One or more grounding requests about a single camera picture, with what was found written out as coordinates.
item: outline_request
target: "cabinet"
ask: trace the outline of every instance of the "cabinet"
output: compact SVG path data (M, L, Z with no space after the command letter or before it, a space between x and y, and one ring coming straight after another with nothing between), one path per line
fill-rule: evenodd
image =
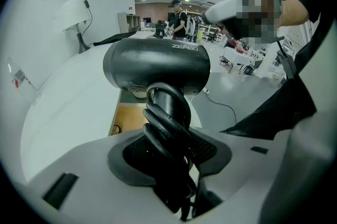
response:
M128 15L126 12L117 14L121 33L134 32L141 29L141 19L136 15Z

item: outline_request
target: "black slot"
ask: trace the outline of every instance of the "black slot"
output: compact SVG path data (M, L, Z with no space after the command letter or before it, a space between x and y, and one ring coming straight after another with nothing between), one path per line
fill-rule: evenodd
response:
M43 196L43 199L52 207L59 209L77 179L78 176L74 174L63 173Z
M253 146L251 150L261 154L267 154L268 152L268 149L260 146Z

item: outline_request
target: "bag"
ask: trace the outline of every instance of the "bag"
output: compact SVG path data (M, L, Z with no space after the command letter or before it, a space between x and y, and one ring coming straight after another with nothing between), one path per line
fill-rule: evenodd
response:
M186 14L185 11L181 11L181 12L179 13L179 19L180 19L181 13L185 13L185 14ZM186 35L189 35L189 31L190 31L190 29L191 29L191 21L190 21L189 18L187 18L186 27L184 26L184 29L185 29L185 34L186 34Z

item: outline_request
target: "white wall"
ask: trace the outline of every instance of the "white wall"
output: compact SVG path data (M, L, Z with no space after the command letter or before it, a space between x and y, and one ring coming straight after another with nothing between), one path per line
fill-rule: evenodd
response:
M0 17L0 157L13 179L24 182L20 138L29 109L13 88L4 63L11 56L40 88L60 65L78 51L75 32L59 32L55 20L67 0L8 0ZM134 0L88 0L93 22L87 44L120 33L117 13L135 10Z

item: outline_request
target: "lamp cord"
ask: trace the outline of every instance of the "lamp cord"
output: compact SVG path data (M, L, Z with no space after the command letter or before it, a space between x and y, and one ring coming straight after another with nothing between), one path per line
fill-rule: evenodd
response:
M88 10L89 10L90 15L91 15L91 21L90 21L89 25L87 26L87 28L83 31L82 37L83 37L84 33L86 32L86 30L90 27L91 23L93 22L93 14L91 13L90 8L88 8Z

